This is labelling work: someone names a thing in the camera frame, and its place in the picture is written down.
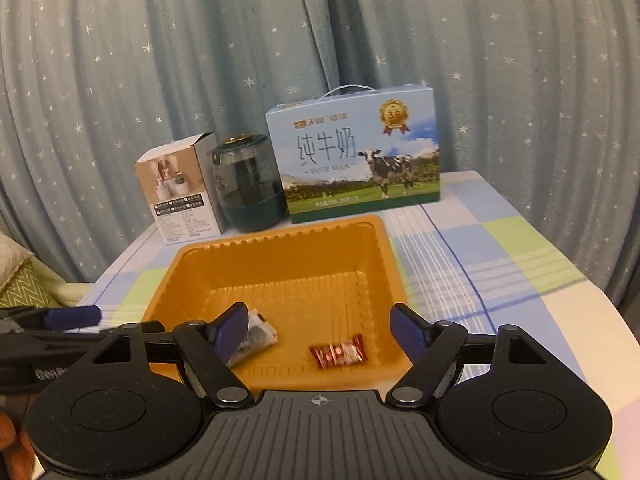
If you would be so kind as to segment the left hand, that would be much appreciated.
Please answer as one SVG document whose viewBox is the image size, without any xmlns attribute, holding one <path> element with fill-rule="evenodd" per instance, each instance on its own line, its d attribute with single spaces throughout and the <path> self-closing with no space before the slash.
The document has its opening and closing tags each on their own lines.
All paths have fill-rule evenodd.
<svg viewBox="0 0 640 480">
<path fill-rule="evenodd" d="M 17 429 L 6 413 L 0 413 L 0 450 L 12 480 L 30 480 L 36 456 L 24 429 Z"/>
</svg>

